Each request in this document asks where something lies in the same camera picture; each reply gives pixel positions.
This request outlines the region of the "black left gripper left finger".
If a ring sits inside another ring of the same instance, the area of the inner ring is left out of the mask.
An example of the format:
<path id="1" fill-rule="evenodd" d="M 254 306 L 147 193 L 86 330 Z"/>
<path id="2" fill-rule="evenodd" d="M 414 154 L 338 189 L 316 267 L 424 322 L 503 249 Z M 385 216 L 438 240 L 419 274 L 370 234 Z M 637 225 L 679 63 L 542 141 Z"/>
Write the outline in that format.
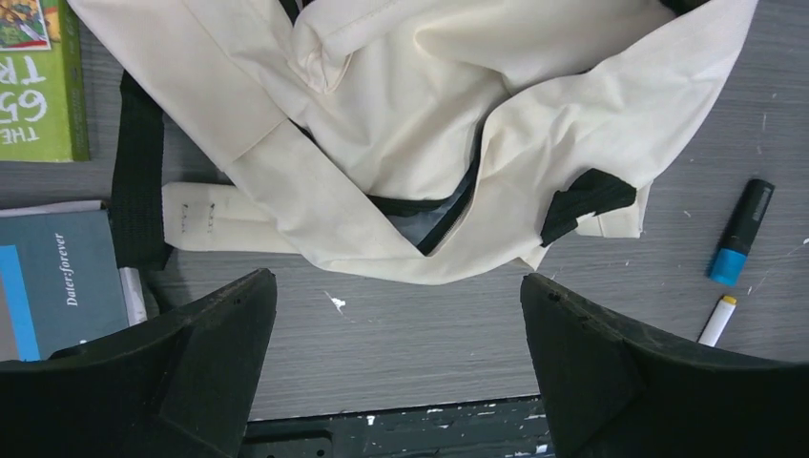
<path id="1" fill-rule="evenodd" d="M 276 318 L 256 270 L 37 362 L 1 365 L 5 457 L 234 457 Z"/>

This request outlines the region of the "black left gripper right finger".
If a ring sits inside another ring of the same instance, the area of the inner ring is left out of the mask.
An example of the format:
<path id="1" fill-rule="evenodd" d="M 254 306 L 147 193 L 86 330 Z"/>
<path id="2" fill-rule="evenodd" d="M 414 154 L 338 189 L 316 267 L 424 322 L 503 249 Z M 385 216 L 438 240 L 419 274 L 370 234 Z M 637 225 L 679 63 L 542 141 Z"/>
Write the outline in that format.
<path id="1" fill-rule="evenodd" d="M 557 456 L 807 455 L 807 364 L 678 337 L 538 274 L 520 301 Z"/>

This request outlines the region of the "teal hardcover book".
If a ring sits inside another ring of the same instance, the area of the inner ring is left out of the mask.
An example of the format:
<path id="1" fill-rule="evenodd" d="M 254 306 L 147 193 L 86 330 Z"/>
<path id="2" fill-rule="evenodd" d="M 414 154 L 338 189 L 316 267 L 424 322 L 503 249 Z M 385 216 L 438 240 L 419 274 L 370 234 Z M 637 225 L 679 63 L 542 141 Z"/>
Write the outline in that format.
<path id="1" fill-rule="evenodd" d="M 39 361 L 147 320 L 100 200 L 1 213 L 1 359 Z"/>

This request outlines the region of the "green paperback book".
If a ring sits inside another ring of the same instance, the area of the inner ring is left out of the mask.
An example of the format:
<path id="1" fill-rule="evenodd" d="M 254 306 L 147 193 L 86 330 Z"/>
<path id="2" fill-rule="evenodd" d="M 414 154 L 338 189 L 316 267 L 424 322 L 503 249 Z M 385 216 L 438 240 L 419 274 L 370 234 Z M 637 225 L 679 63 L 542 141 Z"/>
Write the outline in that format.
<path id="1" fill-rule="evenodd" d="M 79 21 L 66 1 L 1 0 L 1 159 L 89 159 Z"/>

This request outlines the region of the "cream canvas backpack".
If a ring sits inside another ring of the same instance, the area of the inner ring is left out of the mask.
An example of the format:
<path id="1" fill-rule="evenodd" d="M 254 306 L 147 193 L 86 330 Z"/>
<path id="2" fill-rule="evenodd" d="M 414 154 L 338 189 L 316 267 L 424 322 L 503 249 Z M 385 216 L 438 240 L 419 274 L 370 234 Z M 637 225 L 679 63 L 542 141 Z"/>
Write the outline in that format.
<path id="1" fill-rule="evenodd" d="M 161 185 L 166 244 L 442 284 L 568 233 L 636 239 L 754 1 L 76 1 L 225 174 Z"/>

